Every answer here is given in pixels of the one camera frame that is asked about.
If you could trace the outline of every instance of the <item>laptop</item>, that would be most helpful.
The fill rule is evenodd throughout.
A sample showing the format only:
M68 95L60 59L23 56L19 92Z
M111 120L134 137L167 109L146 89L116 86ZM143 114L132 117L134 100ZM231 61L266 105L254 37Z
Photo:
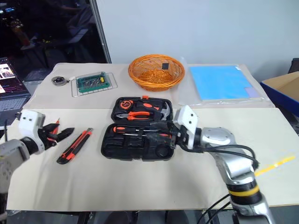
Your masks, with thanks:
M0 58L0 130L4 129L5 120L11 125L15 114L22 110L29 100L30 93L18 78L6 57Z

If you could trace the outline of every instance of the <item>tool kit lid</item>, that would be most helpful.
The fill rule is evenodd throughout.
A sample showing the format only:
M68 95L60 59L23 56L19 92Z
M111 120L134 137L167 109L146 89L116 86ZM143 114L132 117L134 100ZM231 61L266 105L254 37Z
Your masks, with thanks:
M120 97L116 100L111 119L117 124L146 125L172 121L172 105L168 99Z

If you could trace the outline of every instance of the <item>metal pole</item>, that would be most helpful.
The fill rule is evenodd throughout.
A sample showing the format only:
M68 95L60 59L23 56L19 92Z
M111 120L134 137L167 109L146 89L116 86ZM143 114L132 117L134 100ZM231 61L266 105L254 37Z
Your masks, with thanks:
M99 8L98 8L98 4L96 0L90 0L90 6L93 12L93 16L94 16L94 20L95 20L95 24L97 26L98 29L98 33L100 36L100 40L101 40L101 44L102 44L102 48L105 54L105 58L107 63L112 63L111 62L111 58L110 58L110 54L108 51L108 46L107 46L107 42L106 42L106 38L105 38L105 34L104 34L104 29L103 29L103 25L102 25L102 21L101 21L101 17L100 17L100 13L99 13Z

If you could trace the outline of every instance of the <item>laptop screen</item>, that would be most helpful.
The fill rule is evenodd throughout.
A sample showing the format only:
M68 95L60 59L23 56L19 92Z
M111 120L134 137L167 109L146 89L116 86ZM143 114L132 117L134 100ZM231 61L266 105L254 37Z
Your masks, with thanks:
M9 61L0 60L0 97L28 93L24 84L19 80Z

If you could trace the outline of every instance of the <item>black tool case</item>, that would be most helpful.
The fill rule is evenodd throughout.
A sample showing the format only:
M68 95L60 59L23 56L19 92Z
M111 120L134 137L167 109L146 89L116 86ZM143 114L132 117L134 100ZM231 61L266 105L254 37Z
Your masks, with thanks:
M121 104L127 101L131 102L132 105L129 106L130 103L125 104L127 109L121 108ZM163 115L153 108L149 109L150 116L137 116L138 118L149 119L128 120L117 117L119 114L129 112L148 111L148 108L141 106L143 104L151 104L155 108L166 109L166 103L169 106L169 115L166 120L162 120ZM107 128L101 147L101 152L105 157L129 161L132 159L142 159L143 161L168 160L172 157L175 144L168 128L168 124L171 124L173 119L172 105L169 100L148 98L147 96L142 98L121 97L115 103L111 118L114 123ZM120 128L129 128L125 133L130 135L119 133L122 132L119 130Z

